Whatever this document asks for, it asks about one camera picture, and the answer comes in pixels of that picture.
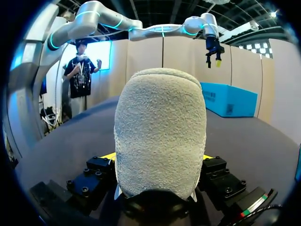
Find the terry cloth cover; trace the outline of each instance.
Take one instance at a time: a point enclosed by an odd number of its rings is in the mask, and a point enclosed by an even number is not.
[[[116,177],[132,197],[169,190],[187,199],[196,188],[206,141],[206,108],[200,83],[167,68],[136,73],[115,113]]]

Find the blue box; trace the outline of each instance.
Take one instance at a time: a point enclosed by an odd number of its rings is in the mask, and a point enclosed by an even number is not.
[[[254,117],[257,93],[237,87],[201,82],[206,108],[221,117]]]

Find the lanyard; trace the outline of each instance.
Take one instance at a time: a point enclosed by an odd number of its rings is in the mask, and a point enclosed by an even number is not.
[[[80,75],[83,75],[84,62],[82,64],[79,63]]]

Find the display screen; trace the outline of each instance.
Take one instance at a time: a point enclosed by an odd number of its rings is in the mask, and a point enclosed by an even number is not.
[[[296,181],[301,181],[301,145],[299,147],[299,159],[298,159],[298,165],[297,165],[297,171],[296,171]]]
[[[47,83],[46,83],[46,76],[42,82],[42,86],[41,86],[41,91],[40,91],[40,95],[43,95],[47,93]]]
[[[97,67],[97,60],[102,61],[101,70],[110,69],[110,54],[111,54],[112,41],[100,41],[89,43],[85,54],[89,57],[95,67]],[[76,47],[74,45],[68,45],[63,53],[62,61],[60,65],[67,64],[71,59],[76,56]]]

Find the cable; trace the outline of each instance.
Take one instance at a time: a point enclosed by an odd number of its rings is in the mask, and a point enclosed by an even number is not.
[[[113,33],[110,33],[110,34],[101,34],[101,35],[89,35],[89,36],[86,36],[82,39],[87,39],[87,38],[101,38],[101,37],[107,37],[107,36],[111,36],[111,35],[115,35],[115,34],[119,34],[121,32],[126,32],[126,30],[122,30],[122,31],[117,31],[117,32],[113,32]]]
[[[266,207],[263,207],[263,208],[260,208],[252,213],[250,213],[249,215],[243,217],[242,219],[240,219],[238,222],[235,222],[235,223],[230,223],[226,226],[235,226],[235,225],[238,225],[240,224],[241,222],[243,222],[244,220],[256,215],[256,214],[259,214],[259,213],[262,213],[266,210],[281,210],[282,209],[282,205],[281,204],[275,204],[275,205],[269,205],[269,206],[266,206]]]

